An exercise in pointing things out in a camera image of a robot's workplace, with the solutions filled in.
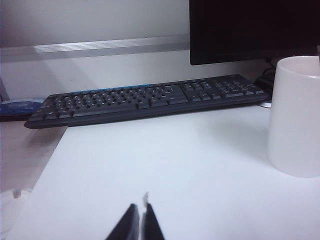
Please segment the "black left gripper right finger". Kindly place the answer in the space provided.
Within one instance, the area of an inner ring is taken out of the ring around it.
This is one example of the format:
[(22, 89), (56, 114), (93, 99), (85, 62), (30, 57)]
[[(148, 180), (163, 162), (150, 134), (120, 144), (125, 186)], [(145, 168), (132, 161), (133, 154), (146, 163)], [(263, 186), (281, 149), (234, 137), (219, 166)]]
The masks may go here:
[(160, 224), (152, 205), (149, 203), (149, 193), (143, 196), (143, 206), (145, 212), (141, 221), (141, 239), (142, 240), (165, 240)]

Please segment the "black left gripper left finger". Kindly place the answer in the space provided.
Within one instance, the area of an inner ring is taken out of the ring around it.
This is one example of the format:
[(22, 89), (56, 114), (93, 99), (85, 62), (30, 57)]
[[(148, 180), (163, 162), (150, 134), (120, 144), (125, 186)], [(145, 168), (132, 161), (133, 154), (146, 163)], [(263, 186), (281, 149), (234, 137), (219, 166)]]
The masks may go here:
[(138, 240), (140, 216), (136, 204), (130, 204), (106, 240)]

